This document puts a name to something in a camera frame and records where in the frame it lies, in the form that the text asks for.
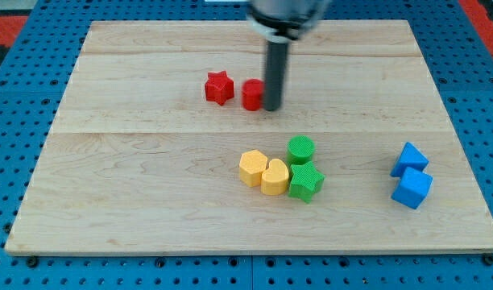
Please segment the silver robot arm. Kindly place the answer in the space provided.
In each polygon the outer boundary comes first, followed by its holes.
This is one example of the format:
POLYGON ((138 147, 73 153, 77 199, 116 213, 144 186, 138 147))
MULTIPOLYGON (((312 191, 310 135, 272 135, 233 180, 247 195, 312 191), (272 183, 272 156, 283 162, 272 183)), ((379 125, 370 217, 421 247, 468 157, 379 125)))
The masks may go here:
POLYGON ((284 82, 292 42, 323 19, 330 0, 250 0, 247 19, 266 40, 263 70, 263 108, 278 110, 283 103, 284 82))

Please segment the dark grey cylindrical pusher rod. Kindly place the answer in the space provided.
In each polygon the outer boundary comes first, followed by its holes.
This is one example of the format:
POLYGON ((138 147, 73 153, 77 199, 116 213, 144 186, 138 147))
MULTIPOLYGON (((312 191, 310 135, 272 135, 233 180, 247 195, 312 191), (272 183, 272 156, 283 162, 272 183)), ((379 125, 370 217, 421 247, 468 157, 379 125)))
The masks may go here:
POLYGON ((263 108, 267 111, 281 107, 288 51, 289 43, 267 42, 263 95, 263 108))

